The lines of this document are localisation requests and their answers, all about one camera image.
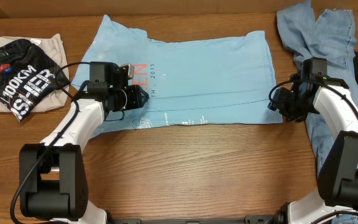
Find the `light blue t-shirt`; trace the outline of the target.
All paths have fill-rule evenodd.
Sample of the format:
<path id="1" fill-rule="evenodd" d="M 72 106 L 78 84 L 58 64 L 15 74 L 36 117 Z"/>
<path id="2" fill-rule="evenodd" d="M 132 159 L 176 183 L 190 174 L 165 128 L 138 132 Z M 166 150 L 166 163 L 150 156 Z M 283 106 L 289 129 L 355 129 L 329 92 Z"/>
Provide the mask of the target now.
<path id="1" fill-rule="evenodd" d="M 267 107 L 276 80 L 262 30 L 240 37 L 163 42 L 104 16 L 77 68 L 71 83 L 75 88 L 89 78 L 91 61 L 133 64 L 131 83 L 150 96 L 141 109 L 109 114 L 97 134 L 178 124 L 282 122 Z"/>

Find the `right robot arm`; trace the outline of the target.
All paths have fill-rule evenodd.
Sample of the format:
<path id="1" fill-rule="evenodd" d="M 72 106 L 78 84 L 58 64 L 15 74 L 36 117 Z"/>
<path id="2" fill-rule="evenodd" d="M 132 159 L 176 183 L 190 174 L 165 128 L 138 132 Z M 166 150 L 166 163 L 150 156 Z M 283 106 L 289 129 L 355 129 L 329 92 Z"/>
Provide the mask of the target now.
<path id="1" fill-rule="evenodd" d="M 268 94 L 268 108 L 286 121 L 320 114 L 334 144 L 319 172 L 318 188 L 285 204 L 272 223 L 327 223 L 340 215 L 358 216 L 358 108 L 344 80 L 331 78 L 324 58 L 305 60 L 292 75 L 291 88 L 279 83 Z"/>

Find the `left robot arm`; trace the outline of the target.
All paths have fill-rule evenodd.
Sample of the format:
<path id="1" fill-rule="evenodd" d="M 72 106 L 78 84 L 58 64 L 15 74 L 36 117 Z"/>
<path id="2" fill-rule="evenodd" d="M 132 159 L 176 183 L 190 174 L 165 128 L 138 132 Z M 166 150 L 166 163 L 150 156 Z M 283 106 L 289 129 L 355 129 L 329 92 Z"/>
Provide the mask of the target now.
<path id="1" fill-rule="evenodd" d="M 130 85 L 132 64 L 90 62 L 89 79 L 75 95 L 57 128 L 38 144 L 25 144 L 19 153 L 20 184 L 13 196 L 21 214 L 42 223 L 113 223 L 111 214 L 89 200 L 83 150 L 110 112 L 143 108 L 149 94 Z"/>

